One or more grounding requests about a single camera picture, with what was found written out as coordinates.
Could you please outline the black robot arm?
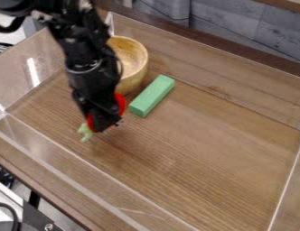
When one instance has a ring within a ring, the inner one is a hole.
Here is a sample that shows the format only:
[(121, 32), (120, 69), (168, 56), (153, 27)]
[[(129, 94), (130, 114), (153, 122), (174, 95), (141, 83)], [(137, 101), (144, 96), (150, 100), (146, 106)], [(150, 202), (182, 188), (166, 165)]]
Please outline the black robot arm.
[(29, 17), (47, 27), (65, 54), (73, 99), (93, 132), (105, 132), (122, 119), (117, 86), (124, 68), (95, 1), (0, 0), (0, 14), (13, 18), (0, 33), (17, 31)]

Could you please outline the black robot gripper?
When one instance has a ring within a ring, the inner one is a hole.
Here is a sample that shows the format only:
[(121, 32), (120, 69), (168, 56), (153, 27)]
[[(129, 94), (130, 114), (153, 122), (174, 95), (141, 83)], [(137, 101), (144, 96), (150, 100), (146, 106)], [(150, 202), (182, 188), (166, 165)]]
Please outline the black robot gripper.
[(122, 118), (122, 108), (114, 94), (121, 79), (120, 58), (112, 48), (82, 54), (66, 53), (65, 65), (73, 99), (89, 103), (86, 122), (94, 133), (102, 133)]

